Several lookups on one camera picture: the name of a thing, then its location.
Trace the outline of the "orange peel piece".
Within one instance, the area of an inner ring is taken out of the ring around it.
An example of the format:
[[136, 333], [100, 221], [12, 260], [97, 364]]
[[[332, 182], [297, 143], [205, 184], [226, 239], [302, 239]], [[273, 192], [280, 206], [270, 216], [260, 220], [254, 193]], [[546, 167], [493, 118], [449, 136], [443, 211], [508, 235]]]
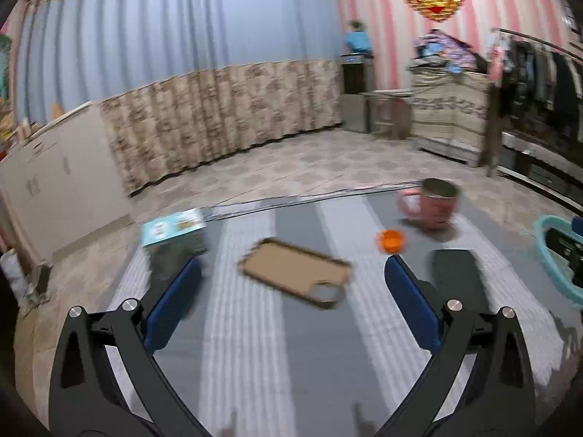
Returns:
[[403, 232], [396, 229], [386, 229], [376, 236], [379, 249], [388, 255], [398, 255], [406, 247], [406, 237]]

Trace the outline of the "turquoise plastic basket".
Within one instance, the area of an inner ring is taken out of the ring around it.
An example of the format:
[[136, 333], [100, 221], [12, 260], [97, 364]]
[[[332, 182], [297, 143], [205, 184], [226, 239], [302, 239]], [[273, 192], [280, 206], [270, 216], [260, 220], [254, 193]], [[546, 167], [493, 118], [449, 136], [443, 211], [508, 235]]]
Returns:
[[535, 232], [536, 236], [537, 253], [552, 284], [563, 297], [571, 301], [578, 309], [582, 309], [582, 287], [577, 287], [571, 282], [572, 271], [568, 267], [567, 260], [547, 249], [544, 240], [547, 230], [555, 228], [577, 242], [583, 243], [582, 236], [575, 234], [571, 230], [571, 221], [554, 215], [544, 215], [533, 223], [533, 232]]

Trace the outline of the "low lace covered shelf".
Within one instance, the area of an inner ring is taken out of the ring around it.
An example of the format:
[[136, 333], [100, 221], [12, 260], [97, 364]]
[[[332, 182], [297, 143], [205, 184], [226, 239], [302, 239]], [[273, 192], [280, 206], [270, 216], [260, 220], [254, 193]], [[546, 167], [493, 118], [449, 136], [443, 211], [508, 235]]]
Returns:
[[497, 173], [581, 214], [582, 144], [577, 146], [556, 150], [526, 133], [503, 131]]

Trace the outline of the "dark green cylinder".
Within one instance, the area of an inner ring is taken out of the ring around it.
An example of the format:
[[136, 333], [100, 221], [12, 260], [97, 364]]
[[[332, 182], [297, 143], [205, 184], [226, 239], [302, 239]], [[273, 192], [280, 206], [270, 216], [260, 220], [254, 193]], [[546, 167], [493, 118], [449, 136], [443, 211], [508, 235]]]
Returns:
[[163, 282], [175, 277], [195, 256], [207, 251], [204, 233], [194, 232], [146, 247], [150, 263], [150, 281]]

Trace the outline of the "pink mug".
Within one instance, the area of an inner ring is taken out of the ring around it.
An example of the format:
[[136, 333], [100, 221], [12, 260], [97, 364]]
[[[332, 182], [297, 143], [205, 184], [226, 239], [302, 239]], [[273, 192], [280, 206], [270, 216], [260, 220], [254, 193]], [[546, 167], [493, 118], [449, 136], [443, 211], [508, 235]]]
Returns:
[[425, 178], [416, 188], [400, 192], [397, 205], [409, 219], [428, 231], [450, 227], [461, 191], [453, 182], [441, 178]]

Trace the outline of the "clothes rack with garments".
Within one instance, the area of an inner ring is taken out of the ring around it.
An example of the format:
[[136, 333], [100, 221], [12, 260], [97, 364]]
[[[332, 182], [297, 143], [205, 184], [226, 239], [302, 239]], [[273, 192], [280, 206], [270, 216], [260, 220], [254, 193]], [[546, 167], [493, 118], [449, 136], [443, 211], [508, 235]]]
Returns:
[[582, 181], [582, 47], [494, 27], [489, 55], [497, 132], [488, 172], [540, 165]]

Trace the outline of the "teal tissue box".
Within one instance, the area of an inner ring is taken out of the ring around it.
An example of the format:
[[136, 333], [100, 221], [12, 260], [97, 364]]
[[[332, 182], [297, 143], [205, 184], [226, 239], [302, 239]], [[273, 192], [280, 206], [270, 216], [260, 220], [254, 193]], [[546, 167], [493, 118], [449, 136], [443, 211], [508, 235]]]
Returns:
[[198, 208], [158, 217], [141, 226], [140, 245], [143, 248], [159, 247], [200, 235], [205, 227], [203, 212]]

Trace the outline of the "cloth covered cabinet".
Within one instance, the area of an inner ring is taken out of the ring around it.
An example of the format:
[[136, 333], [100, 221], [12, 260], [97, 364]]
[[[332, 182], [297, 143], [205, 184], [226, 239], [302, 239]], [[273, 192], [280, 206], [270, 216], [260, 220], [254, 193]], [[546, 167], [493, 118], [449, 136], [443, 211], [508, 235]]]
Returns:
[[486, 145], [489, 81], [444, 68], [411, 70], [411, 135], [418, 147], [476, 167]]

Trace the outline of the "grey striped tablecloth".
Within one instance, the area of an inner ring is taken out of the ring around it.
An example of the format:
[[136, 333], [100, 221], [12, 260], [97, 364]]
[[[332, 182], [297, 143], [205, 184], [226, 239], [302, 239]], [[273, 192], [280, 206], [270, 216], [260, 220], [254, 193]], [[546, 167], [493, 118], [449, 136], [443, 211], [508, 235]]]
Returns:
[[[376, 235], [387, 228], [404, 230], [404, 259], [422, 280], [437, 249], [473, 253], [491, 308], [517, 313], [539, 418], [576, 373], [579, 312], [548, 280], [533, 237], [505, 231], [467, 199], [453, 232], [437, 237], [405, 222], [394, 192], [264, 199], [204, 214], [203, 287], [155, 359], [215, 436], [371, 436], [386, 422], [430, 358], [384, 283]], [[265, 238], [351, 263], [340, 303], [323, 310], [243, 275], [239, 260]]]

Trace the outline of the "white cabinet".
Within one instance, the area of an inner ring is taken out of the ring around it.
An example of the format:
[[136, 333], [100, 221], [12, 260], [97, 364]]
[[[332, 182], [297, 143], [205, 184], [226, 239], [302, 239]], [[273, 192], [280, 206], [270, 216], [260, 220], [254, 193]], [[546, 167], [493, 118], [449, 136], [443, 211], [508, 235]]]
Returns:
[[35, 263], [53, 263], [132, 223], [99, 107], [86, 103], [1, 161], [1, 193]]

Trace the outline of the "small metal side table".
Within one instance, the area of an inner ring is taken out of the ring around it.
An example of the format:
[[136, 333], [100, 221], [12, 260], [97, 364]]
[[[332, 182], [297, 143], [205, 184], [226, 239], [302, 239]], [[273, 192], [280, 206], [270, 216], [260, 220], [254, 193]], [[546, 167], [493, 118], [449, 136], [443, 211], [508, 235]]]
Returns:
[[364, 93], [369, 109], [369, 131], [375, 138], [403, 140], [412, 127], [411, 90], [375, 90]]

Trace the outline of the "grey water dispenser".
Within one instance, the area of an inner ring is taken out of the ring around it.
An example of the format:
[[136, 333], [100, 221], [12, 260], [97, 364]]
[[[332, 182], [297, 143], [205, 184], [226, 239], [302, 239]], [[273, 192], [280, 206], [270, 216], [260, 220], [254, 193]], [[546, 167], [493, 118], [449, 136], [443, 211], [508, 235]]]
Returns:
[[373, 56], [365, 53], [347, 53], [340, 59], [342, 92], [340, 111], [343, 127], [352, 132], [371, 132], [371, 109], [367, 93], [376, 90], [376, 72]]

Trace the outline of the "blue covered water bottle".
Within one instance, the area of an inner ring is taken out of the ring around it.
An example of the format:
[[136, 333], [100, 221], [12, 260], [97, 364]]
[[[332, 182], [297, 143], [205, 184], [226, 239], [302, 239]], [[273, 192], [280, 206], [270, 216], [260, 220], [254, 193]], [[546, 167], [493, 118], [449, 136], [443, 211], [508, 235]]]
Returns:
[[345, 43], [351, 53], [372, 54], [371, 40], [364, 31], [346, 33]]

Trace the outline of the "small potted plant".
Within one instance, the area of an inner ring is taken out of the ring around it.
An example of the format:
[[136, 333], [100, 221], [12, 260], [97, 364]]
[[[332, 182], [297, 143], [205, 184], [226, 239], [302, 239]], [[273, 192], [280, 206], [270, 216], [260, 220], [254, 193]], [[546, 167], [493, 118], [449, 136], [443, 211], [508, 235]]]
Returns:
[[352, 32], [363, 32], [365, 30], [365, 25], [359, 20], [353, 20], [349, 22], [349, 25]]

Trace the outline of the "blue floral curtain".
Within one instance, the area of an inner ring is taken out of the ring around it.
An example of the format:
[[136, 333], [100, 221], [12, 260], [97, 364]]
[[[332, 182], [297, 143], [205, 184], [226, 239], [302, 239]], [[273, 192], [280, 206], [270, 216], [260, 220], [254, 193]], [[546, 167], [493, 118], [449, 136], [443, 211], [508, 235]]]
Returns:
[[128, 192], [340, 121], [336, 0], [28, 0], [15, 117], [93, 102]]

